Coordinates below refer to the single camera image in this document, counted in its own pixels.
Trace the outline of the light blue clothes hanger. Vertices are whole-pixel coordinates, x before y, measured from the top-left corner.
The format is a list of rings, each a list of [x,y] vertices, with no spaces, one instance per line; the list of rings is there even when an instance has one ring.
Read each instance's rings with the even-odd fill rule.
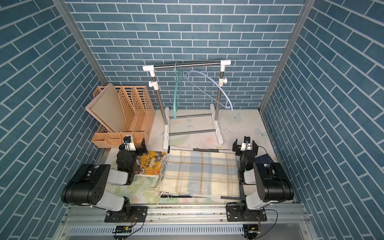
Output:
[[[206,88],[206,86],[200,87],[198,85],[199,82],[195,83],[193,81],[193,78],[194,78],[193,74],[197,74],[201,78],[204,78],[205,80],[208,80],[208,82],[210,82],[210,84],[208,84],[209,85],[208,89]],[[225,108],[227,110],[231,110],[232,112],[234,111],[234,104],[232,103],[232,101],[231,101],[230,97],[228,96],[228,94],[225,92],[223,87],[220,86],[220,84],[218,82],[216,82],[208,74],[203,73],[201,71],[197,71],[197,70],[190,70],[190,71],[184,73],[184,80],[188,84],[192,85],[194,88],[196,88],[197,90],[202,92],[204,95],[209,96],[209,98],[211,100],[213,100],[214,102],[219,103],[220,107],[223,107],[223,108]],[[221,94],[221,96],[224,97],[225,103],[223,103],[221,100],[217,100],[217,99],[215,99],[213,97],[214,88],[216,89],[217,93]]]

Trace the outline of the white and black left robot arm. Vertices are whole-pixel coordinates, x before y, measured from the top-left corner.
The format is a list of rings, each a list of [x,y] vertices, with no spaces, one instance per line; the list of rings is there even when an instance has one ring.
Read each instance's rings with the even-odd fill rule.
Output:
[[[79,206],[93,206],[109,213],[127,214],[131,211],[130,201],[106,190],[106,185],[125,186],[133,182],[137,157],[148,152],[145,139],[137,148],[133,136],[128,135],[119,146],[116,163],[118,169],[109,164],[83,164],[64,187],[63,203]]]

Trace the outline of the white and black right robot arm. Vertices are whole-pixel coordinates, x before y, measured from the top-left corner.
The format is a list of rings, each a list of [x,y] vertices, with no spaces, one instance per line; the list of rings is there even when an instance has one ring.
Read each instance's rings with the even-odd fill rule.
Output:
[[[259,156],[260,148],[249,136],[245,136],[241,144],[235,141],[232,148],[239,157],[241,183],[256,187],[253,193],[245,196],[245,206],[250,211],[294,198],[294,189],[282,165],[274,162],[268,153]]]

